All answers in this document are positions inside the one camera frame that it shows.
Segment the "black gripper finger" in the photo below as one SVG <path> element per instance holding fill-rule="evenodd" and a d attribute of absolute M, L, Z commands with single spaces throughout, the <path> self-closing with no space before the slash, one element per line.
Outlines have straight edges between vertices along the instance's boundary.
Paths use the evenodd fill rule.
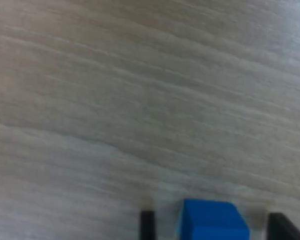
<path fill-rule="evenodd" d="M 266 240 L 300 240 L 300 230 L 281 212 L 268 215 Z"/>
<path fill-rule="evenodd" d="M 156 239 L 156 214 L 154 210 L 142 210 L 139 215 L 139 239 Z"/>

